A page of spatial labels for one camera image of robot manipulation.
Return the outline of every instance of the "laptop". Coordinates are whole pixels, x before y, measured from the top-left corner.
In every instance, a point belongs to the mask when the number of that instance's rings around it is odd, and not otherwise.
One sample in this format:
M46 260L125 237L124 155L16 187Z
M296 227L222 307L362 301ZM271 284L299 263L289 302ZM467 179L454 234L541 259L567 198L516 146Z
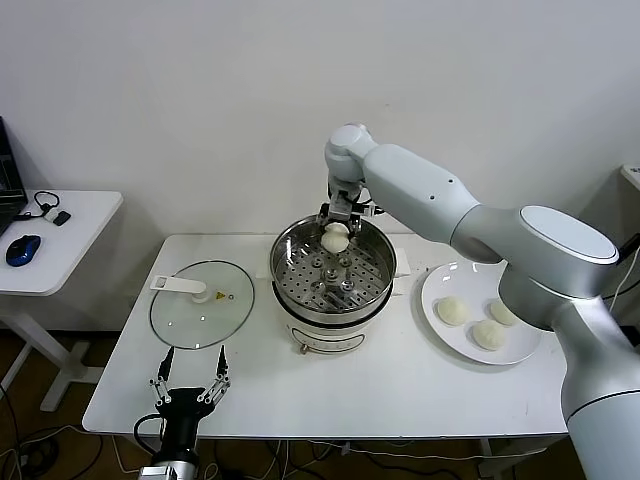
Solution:
M27 202L27 192L22 186L4 122L0 117L0 235Z

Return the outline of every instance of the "floor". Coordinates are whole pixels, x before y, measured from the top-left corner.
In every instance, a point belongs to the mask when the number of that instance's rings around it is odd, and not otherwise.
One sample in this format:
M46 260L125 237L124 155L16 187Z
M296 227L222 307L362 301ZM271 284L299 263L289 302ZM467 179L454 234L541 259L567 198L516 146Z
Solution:
M77 339L67 336L59 336L58 338L67 347L71 346L74 340ZM91 349L85 357L85 363L92 366L105 365L115 346L115 342L115 338L93 338ZM11 332L0 332L1 375L4 375L4 372L9 368L22 346L22 341ZM58 411L54 413L40 411L40 402L55 374L56 369L52 364L38 352L32 352L9 388L9 398L16 412L21 438L45 427L81 423L82 414L95 388L91 385L78 384L72 386ZM0 436L1 453L7 448L11 448L15 443L13 424L5 400L0 401L0 432L2 432ZM83 475L75 477L96 456L100 446L99 437L80 435L66 430L55 438L59 446L58 459L50 470L38 478L52 480L71 480L72 478L114 480L136 477L135 474L124 475L121 473L110 437L104 437L102 451L91 469ZM277 442L272 442L272 448L275 448L276 445ZM118 446L127 469L137 469L149 461L149 456L144 451L127 440L118 439ZM478 442L472 440L421 441L405 447L391 445L387 442L365 442L359 446L367 450L413 455L437 454L461 457L479 453ZM309 443L302 441L291 442L289 448L290 462L292 461L295 465L303 465L313 460ZM315 454L317 456L321 455L324 452L324 448L322 445L316 445ZM273 459L265 442L262 441L205 440L199 443L198 453L200 454L202 465L208 465L216 455L217 463L222 469L217 475L217 479L242 479L249 476L260 478ZM282 454L281 462L284 462L284 444L281 446L280 453ZM292 480L305 477L313 478L314 476L318 480L360 478L402 480L420 476L433 478L434 480L456 480L456 478L460 480L476 480L478 478L474 461L391 459L380 456L375 457L375 459L385 466L408 468L421 472L421 474L383 469L372 463L365 455L352 453L342 456L336 449L326 460L309 466L308 468L312 473L297 472L287 478ZM8 479L11 466L12 461L8 461L0 480ZM291 468L293 467L290 463L287 470L291 471ZM453 474L440 471L431 476L426 475L428 472L438 472L439 470L450 470ZM210 469L209 475L214 472L215 469ZM580 464L569 440L558 442L546 452L523 461L517 466L515 473L517 480L537 480L540 478L546 480L584 479ZM502 480L514 480L512 474L513 472L511 471L503 474ZM277 472L277 467L275 467L266 480L277 479L280 476L281 474ZM202 471L198 478L203 478Z

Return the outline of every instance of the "steamed bun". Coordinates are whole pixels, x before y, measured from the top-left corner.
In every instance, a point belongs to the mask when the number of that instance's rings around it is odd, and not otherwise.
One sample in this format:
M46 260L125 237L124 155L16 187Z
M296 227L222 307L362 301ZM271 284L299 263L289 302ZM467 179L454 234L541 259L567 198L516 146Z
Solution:
M495 320L482 320L471 329L473 339L486 350L498 350L504 345L504 327Z
M467 306L457 297L445 297L438 300L436 310L440 320L452 327L463 325L471 316Z
M345 251L349 246L349 229L342 223L330 223L324 228L320 244L334 255Z
M509 310L500 299L496 299L491 302L491 304L489 305L489 311L491 312L491 316L493 316L493 318L495 318L505 327L512 327L520 320L513 313L511 313L511 310Z

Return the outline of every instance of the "lid handle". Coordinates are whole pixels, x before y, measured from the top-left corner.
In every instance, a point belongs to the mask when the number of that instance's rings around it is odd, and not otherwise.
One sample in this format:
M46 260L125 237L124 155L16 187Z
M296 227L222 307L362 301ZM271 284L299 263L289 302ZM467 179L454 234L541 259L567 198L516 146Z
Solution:
M198 280L188 280L186 278L168 277L166 275L156 275L151 280L151 290L164 292L190 293L193 301L200 303L206 301L210 294L207 292L207 285Z

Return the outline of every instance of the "small white table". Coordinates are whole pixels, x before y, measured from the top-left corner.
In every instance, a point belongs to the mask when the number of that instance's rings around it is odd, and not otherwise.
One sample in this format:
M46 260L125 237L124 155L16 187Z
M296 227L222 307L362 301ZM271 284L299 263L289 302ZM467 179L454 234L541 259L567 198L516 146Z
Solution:
M165 241L85 412L87 430L128 435L136 420L154 412L149 379L157 375L168 346L149 323L151 278L194 262L224 259L254 276L255 306L244 326L224 342L232 385L216 411L201 421L199 436L550 439L566 434L560 409L566 364L555 335L543 333L538 350L518 365L479 365L435 337L417 311L415 291L389 300L357 350L301 355L287 336L287 314L269 281L255 279L256 272L264 271L274 239L175 235ZM413 273L403 280L410 278L412 290L421 285L427 267L459 258L451 248L417 235L390 239L406 251ZM218 346L176 350L169 386L207 385L218 351ZM141 433L157 434L157 425L143 424ZM528 445L537 448L540 442Z
M42 237L42 244L27 265L11 267L0 261L0 295L48 296L56 293L122 204L122 195L118 192L51 191L60 197L60 208L68 211L71 218L61 227L41 218L14 222L9 226L0 236L0 254L4 255L11 242L27 234ZM33 191L27 193L29 198L33 198ZM33 201L24 211L34 215L40 213ZM30 315L13 311L10 302L3 303L9 305L3 305L0 320L26 342L2 380L5 390L31 347L60 368L40 405L41 410L55 411L71 382L98 383L103 369L82 364L82 357L89 348L88 342L77 342L69 352Z

